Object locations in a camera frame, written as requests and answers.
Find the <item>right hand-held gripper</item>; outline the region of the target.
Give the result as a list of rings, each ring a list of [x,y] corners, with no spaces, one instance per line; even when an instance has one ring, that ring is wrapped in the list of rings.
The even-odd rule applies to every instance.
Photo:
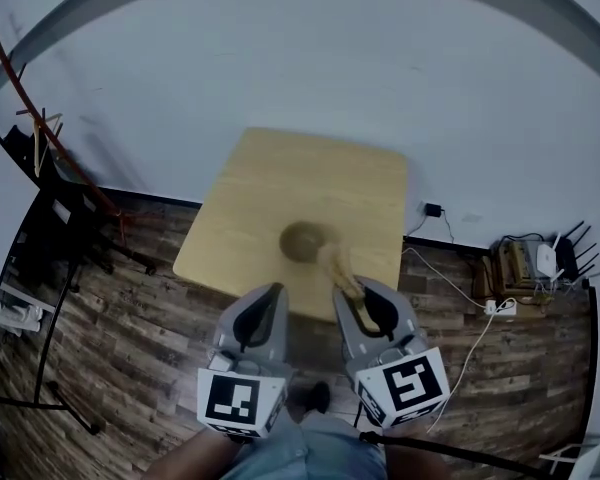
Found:
[[[332,302],[354,393],[376,427],[389,429],[428,415],[450,397],[441,352],[428,345],[407,298],[390,286],[357,276],[358,304],[334,287]],[[399,339],[383,344],[387,339]]]

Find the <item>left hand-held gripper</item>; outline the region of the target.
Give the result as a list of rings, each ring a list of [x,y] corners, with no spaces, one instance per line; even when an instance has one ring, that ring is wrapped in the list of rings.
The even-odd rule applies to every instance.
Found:
[[[285,405],[294,369],[286,361],[287,289],[253,289],[218,320],[210,361],[197,374],[197,418],[229,437],[261,439]]]

